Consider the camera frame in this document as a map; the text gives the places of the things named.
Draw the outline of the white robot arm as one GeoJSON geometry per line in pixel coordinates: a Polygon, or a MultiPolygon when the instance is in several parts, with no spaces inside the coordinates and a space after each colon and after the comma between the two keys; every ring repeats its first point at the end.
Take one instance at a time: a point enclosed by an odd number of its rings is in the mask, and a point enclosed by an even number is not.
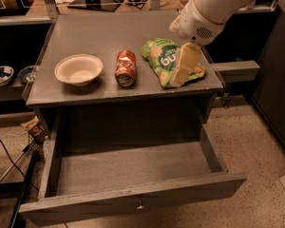
{"type": "Polygon", "coordinates": [[[225,28],[228,19],[253,0],[188,0],[169,29],[185,41],[177,51],[176,67],[170,84],[182,86],[201,57],[201,47],[211,44],[225,28]]]}

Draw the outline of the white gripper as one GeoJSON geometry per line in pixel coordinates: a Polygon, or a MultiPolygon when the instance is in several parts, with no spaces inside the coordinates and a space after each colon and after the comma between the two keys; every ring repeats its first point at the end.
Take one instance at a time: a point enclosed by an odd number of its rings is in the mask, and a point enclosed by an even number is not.
{"type": "Polygon", "coordinates": [[[225,24],[206,19],[196,6],[196,0],[188,1],[180,16],[170,24],[169,29],[172,32],[179,32],[181,39],[194,43],[186,43],[177,49],[176,66],[170,80],[171,86],[180,87],[188,80],[200,60],[200,46],[211,44],[224,27],[225,24]]]}

